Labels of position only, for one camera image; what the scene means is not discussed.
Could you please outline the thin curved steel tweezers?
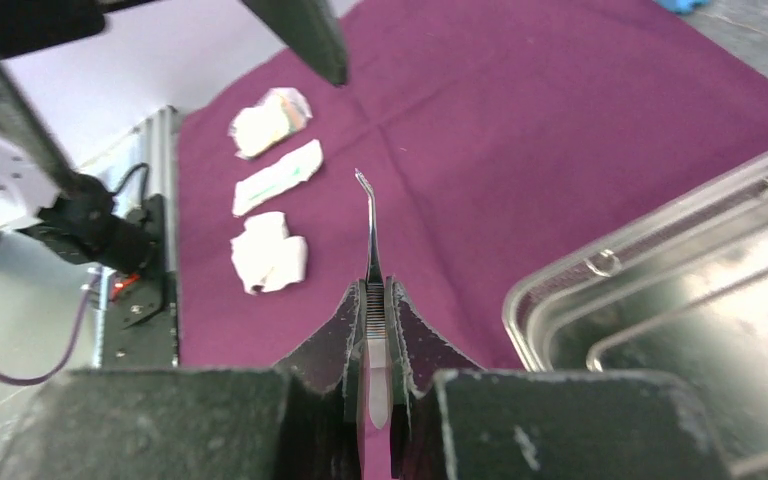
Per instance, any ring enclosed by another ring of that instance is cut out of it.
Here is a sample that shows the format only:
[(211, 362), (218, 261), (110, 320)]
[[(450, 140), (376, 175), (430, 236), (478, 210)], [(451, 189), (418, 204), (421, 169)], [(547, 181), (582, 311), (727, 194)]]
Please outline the thin curved steel tweezers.
[(370, 182), (359, 169), (355, 170), (355, 177), (367, 195), (369, 219), (364, 320), (369, 369), (368, 414), (375, 428), (381, 430), (388, 423), (392, 409), (389, 386), (390, 358), (384, 305), (385, 278), (382, 275), (379, 259), (375, 193)]

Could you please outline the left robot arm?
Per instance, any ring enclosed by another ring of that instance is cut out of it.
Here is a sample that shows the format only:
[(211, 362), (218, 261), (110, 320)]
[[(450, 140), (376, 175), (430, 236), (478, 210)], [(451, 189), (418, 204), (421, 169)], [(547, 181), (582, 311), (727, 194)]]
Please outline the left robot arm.
[(0, 1), (0, 222), (63, 260), (143, 274), (165, 265), (164, 223), (114, 213), (115, 192), (75, 170), (2, 61), (100, 34), (126, 1)]

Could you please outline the suture packet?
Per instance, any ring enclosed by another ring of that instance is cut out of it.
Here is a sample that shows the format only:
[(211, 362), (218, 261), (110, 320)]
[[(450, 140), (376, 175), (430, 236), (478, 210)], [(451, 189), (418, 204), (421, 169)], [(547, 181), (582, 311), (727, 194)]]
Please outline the suture packet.
[(319, 140), (311, 140), (276, 163), (236, 183), (232, 215), (243, 217), (266, 201), (307, 182), (324, 163)]

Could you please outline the white gauze wad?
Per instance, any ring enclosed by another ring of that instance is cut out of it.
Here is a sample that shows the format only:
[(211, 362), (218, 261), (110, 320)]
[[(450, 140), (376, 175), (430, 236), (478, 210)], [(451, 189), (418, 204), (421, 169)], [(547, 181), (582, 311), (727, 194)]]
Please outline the white gauze wad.
[(306, 278), (307, 241), (290, 234), (284, 212), (247, 218), (230, 245), (231, 262), (246, 294), (277, 292)]

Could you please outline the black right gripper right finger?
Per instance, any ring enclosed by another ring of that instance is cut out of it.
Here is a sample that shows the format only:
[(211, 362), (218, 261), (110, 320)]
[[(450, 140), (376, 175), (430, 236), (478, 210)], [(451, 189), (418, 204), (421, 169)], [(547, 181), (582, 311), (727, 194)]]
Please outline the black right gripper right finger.
[(395, 279), (383, 305), (392, 358), (396, 479), (727, 479), (705, 408), (651, 370), (480, 370), (453, 348), (447, 367)]

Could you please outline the metal mesh instrument tray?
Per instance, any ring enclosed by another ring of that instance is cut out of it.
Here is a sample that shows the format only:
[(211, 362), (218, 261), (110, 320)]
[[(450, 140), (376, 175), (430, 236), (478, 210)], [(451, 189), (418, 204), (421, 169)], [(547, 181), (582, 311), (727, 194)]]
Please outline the metal mesh instrument tray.
[(502, 319), (530, 371), (682, 378), (735, 476), (768, 479), (768, 152), (522, 279)]

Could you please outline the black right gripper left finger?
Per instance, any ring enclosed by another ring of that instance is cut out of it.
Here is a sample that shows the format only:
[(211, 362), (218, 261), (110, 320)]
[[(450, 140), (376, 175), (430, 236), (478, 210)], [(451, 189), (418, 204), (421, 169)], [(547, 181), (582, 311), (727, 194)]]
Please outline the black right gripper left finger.
[(361, 478), (365, 294), (352, 283), (272, 368), (56, 376), (15, 428), (0, 479)]

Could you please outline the purple cloth wrap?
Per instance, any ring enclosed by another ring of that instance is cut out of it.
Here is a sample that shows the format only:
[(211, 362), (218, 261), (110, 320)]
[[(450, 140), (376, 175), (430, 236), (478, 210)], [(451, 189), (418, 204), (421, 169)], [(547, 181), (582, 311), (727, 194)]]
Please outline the purple cloth wrap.
[[(480, 370), (519, 370), (514, 282), (768, 150), (768, 79), (651, 1), (364, 1), (342, 21), (349, 83), (282, 52), (179, 137), (181, 364), (267, 367), (335, 313), (367, 259)], [(271, 88), (313, 118), (238, 158), (231, 120)], [(310, 140), (311, 180), (279, 196), (305, 280), (246, 294), (231, 262), (235, 183)]]

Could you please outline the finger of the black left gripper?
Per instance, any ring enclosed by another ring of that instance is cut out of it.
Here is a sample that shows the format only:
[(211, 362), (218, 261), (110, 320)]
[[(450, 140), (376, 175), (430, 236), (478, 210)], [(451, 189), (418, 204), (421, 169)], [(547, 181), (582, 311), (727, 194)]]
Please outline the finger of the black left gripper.
[(349, 80), (345, 39), (326, 0), (243, 0), (242, 3), (322, 79), (342, 87)]

